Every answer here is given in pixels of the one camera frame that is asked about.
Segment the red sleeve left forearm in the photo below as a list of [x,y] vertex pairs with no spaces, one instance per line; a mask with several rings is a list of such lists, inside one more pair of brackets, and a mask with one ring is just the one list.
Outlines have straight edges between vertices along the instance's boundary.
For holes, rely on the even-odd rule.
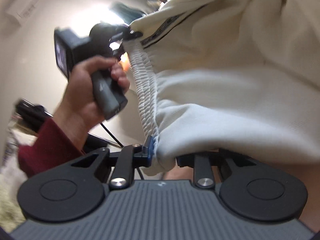
[[19,147],[17,160],[28,178],[83,156],[51,119],[42,125],[33,145]]

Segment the person's left hand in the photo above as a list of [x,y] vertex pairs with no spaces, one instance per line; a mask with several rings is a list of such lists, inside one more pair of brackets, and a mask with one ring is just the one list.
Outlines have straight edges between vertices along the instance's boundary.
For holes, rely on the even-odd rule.
[[130,81],[116,59],[95,56],[75,66],[53,120],[78,150],[83,148],[87,133],[104,120],[93,96],[91,75],[97,70],[109,70],[124,92],[130,87]]

